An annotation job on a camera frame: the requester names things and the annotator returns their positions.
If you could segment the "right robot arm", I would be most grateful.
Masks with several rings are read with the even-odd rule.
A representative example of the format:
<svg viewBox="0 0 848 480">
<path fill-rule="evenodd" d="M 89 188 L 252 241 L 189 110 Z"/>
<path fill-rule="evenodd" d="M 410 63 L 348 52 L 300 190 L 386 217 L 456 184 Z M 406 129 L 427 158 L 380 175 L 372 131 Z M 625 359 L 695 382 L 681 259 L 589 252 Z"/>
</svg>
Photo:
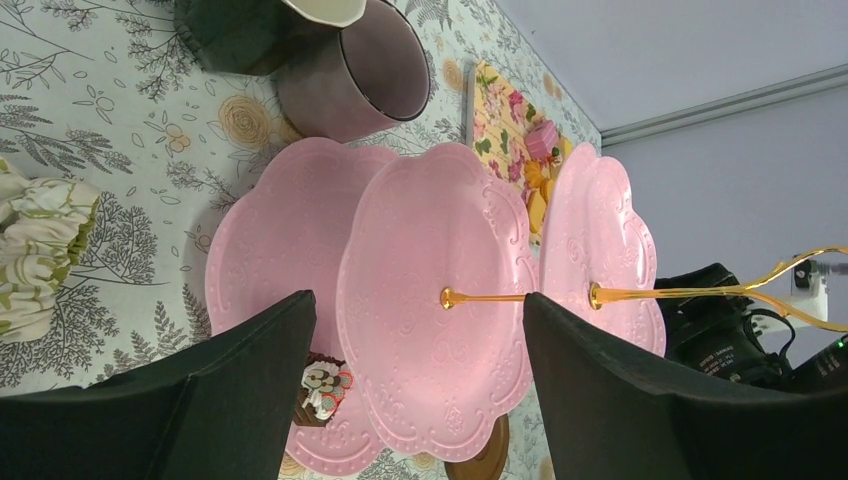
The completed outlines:
<svg viewBox="0 0 848 480">
<path fill-rule="evenodd" d="M 788 353 L 802 327 L 740 296 L 660 299 L 665 357 L 701 373 L 758 388 L 813 393 L 847 385 L 847 336 L 800 365 Z"/>
</svg>

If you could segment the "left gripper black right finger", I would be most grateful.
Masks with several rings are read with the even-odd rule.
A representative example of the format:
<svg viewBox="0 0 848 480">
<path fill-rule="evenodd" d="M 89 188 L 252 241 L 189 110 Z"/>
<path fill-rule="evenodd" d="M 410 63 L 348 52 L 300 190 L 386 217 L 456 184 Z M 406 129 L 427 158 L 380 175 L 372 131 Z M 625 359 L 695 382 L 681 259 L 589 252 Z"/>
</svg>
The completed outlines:
<svg viewBox="0 0 848 480">
<path fill-rule="evenodd" d="M 559 479 L 843 479 L 847 391 L 784 393 L 666 360 L 539 293 L 523 328 Z"/>
</svg>

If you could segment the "chocolate cake slice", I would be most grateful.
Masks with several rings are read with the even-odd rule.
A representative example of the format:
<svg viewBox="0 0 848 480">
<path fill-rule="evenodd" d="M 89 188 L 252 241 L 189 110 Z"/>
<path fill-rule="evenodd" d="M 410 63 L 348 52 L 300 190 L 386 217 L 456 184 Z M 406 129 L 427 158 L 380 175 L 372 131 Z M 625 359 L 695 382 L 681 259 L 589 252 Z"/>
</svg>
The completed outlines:
<svg viewBox="0 0 848 480">
<path fill-rule="evenodd" d="M 310 352 L 300 382 L 293 423 L 299 427 L 325 427 L 353 385 L 354 376 L 346 361 Z"/>
</svg>

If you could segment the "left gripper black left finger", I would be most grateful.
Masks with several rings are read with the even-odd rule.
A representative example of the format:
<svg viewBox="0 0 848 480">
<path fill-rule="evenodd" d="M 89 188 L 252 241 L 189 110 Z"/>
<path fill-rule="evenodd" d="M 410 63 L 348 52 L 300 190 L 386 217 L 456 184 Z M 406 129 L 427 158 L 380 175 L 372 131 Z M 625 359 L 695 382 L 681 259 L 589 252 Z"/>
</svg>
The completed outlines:
<svg viewBox="0 0 848 480">
<path fill-rule="evenodd" d="M 95 385 L 1 401 L 5 479 L 273 479 L 316 324 L 309 290 Z"/>
</svg>

